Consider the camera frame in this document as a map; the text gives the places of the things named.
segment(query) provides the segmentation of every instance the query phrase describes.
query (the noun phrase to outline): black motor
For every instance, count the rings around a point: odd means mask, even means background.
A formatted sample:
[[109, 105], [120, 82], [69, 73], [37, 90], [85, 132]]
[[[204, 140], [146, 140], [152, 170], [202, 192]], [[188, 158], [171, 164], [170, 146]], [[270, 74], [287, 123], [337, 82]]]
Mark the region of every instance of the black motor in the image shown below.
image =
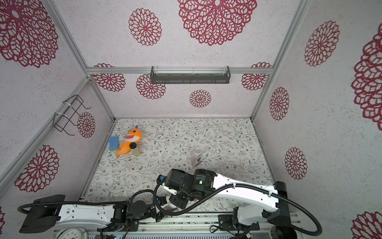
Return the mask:
[[212, 187], [215, 176], [217, 174], [214, 171], [205, 169], [195, 170], [194, 175], [182, 170], [171, 169], [164, 185], [176, 190], [177, 194], [171, 195], [170, 202], [185, 209], [188, 201], [200, 200], [215, 190]]

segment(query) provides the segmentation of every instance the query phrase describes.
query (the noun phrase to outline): patterned floor mat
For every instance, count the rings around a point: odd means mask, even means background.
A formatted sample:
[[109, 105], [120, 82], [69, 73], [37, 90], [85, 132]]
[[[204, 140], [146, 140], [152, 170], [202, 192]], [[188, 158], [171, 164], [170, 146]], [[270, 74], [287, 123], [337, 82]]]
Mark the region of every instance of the patterned floor mat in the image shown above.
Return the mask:
[[[112, 136], [119, 135], [122, 143], [136, 125], [143, 134], [138, 143], [141, 155], [130, 152], [115, 157], [106, 149], [86, 201], [125, 200], [136, 191], [154, 189], [158, 175], [167, 175], [172, 168], [193, 174], [190, 155], [196, 147], [203, 151], [203, 161], [197, 168], [254, 184], [273, 184], [250, 119], [120, 119]], [[149, 197], [136, 198], [148, 201]], [[232, 211], [241, 205], [234, 200], [212, 198], [194, 211]]]

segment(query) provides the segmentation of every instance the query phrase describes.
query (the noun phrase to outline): orange shark plush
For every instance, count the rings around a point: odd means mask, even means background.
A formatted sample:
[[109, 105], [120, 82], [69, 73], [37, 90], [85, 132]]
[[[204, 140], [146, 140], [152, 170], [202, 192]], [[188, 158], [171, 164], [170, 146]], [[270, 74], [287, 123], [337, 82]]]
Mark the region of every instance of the orange shark plush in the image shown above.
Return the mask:
[[127, 132], [125, 141], [120, 145], [120, 148], [115, 152], [115, 156], [121, 154], [127, 154], [130, 152], [130, 143], [138, 143], [142, 139], [142, 132], [138, 129], [138, 125], [135, 128]]

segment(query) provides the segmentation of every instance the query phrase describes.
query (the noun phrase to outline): red mandala print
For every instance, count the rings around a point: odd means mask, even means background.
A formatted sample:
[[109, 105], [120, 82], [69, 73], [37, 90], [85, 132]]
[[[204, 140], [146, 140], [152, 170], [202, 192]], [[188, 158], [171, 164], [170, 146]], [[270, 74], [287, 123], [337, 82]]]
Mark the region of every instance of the red mandala print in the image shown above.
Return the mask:
[[290, 148], [285, 155], [285, 166], [292, 178], [300, 180], [306, 175], [305, 155], [298, 148]]
[[[259, 62], [251, 67], [272, 67], [271, 64], [266, 62]], [[241, 78], [241, 84], [246, 89], [257, 90], [261, 89], [267, 79], [267, 74], [244, 74]]]
[[363, 47], [361, 60], [354, 66], [356, 79], [351, 84], [361, 106], [362, 116], [372, 119], [382, 130], [382, 23], [373, 40]]
[[1, 207], [0, 207], [0, 235], [3, 233], [3, 226], [5, 224], [4, 216], [5, 216], [5, 213], [1, 211]]
[[353, 239], [381, 239], [382, 238], [382, 215], [376, 211], [374, 213], [364, 212], [357, 215], [351, 227]]
[[[98, 64], [94, 67], [112, 67], [109, 64]], [[94, 80], [104, 89], [116, 92], [125, 87], [125, 78], [123, 74], [93, 74]]]
[[58, 161], [54, 148], [43, 145], [15, 180], [15, 186], [27, 192], [37, 192], [45, 188], [57, 174]]
[[325, 62], [336, 48], [340, 31], [335, 21], [320, 25], [309, 37], [305, 48], [305, 61], [311, 67]]
[[148, 99], [161, 98], [166, 92], [166, 86], [161, 84], [152, 84], [150, 75], [141, 75], [137, 79], [137, 89], [141, 95]]
[[82, 137], [90, 138], [96, 129], [96, 123], [89, 112], [83, 112], [77, 121], [78, 132]]
[[144, 46], [156, 44], [162, 36], [162, 28], [158, 18], [147, 9], [133, 11], [129, 19], [130, 32]]
[[277, 88], [270, 98], [269, 111], [272, 118], [280, 120], [285, 117], [289, 108], [289, 95], [283, 87]]
[[207, 91], [199, 89], [191, 93], [190, 102], [193, 106], [202, 108], [211, 102], [211, 95]]
[[49, 65], [56, 57], [58, 35], [39, 0], [2, 0], [0, 50], [5, 60], [26, 67]]
[[256, 0], [178, 0], [183, 27], [200, 43], [222, 45], [243, 31]]

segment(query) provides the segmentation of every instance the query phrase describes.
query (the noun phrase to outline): blue sponge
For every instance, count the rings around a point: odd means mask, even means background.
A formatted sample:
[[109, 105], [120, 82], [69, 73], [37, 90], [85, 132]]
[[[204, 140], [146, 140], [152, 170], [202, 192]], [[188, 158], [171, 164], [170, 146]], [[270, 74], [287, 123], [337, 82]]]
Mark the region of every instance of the blue sponge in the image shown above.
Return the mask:
[[109, 138], [109, 150], [116, 151], [119, 149], [118, 135]]

